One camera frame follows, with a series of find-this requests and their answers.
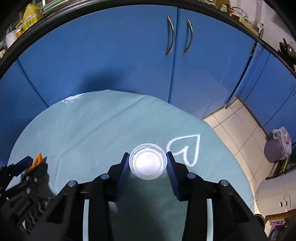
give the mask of silver screw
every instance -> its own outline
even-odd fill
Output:
[[[196,177],[196,175],[194,173],[190,172],[190,173],[187,174],[187,177],[189,179],[194,179]]]
[[[75,185],[76,185],[76,181],[74,181],[74,180],[71,180],[68,182],[69,187],[74,187]]]
[[[221,180],[220,183],[224,187],[228,186],[228,184],[229,184],[229,182],[227,180]]]
[[[101,175],[101,179],[106,180],[109,178],[109,175],[107,173],[104,173]]]

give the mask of metal door handle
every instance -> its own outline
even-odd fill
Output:
[[[192,24],[189,19],[187,19],[187,28],[189,28],[189,30],[190,30],[190,42],[189,42],[188,47],[184,49],[183,54],[186,54],[188,52],[188,50],[191,48],[191,45],[193,42],[193,28],[192,28]]]
[[[292,88],[293,88],[294,84],[295,84],[295,81],[293,82],[293,84],[292,84],[291,88],[289,89],[289,91],[291,91],[291,90],[292,90]]]
[[[254,48],[254,52],[255,52],[255,43],[253,44],[253,48]],[[253,50],[253,49],[252,49],[252,50]],[[249,57],[251,57],[251,56],[254,54],[254,52],[251,53],[251,54],[249,54]]]
[[[175,43],[175,29],[174,29],[173,21],[171,20],[170,16],[168,16],[168,24],[170,25],[170,28],[172,30],[172,43],[170,44],[169,48],[165,52],[166,56],[168,56],[172,52],[172,49]]]
[[[260,48],[258,48],[258,50],[259,50],[259,54],[255,58],[258,58],[260,56]]]

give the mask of orange clip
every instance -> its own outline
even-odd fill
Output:
[[[27,169],[26,173],[28,173],[29,171],[33,170],[33,169],[34,169],[39,163],[41,163],[41,162],[43,162],[43,158],[42,158],[41,153],[38,153],[38,155],[37,155],[35,161],[33,162],[33,165],[30,166],[30,167]]]

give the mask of white container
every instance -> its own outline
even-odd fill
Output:
[[[167,166],[165,152],[155,144],[137,146],[130,154],[131,171],[140,179],[152,180],[162,175]]]
[[[17,40],[17,31],[11,31],[5,38],[6,46],[9,48]]]

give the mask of blue cabinet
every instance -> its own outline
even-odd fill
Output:
[[[193,29],[191,48],[190,24]],[[254,40],[217,19],[178,9],[169,103],[202,118],[221,108],[246,67]]]
[[[272,54],[245,100],[246,105],[264,126],[281,108],[293,88],[294,77]]]
[[[296,142],[296,88],[288,97],[279,111],[264,125],[265,130],[271,133],[272,130],[285,127],[289,133],[292,143]]]
[[[242,100],[246,99],[257,82],[268,56],[269,52],[261,44],[257,43],[246,72],[228,104],[231,104],[236,99],[236,96],[239,96]]]
[[[36,92],[18,61],[0,80],[0,167],[25,127],[48,106]]]
[[[168,101],[177,8],[116,7],[77,18],[48,33],[19,60],[48,105],[79,93],[112,89]]]

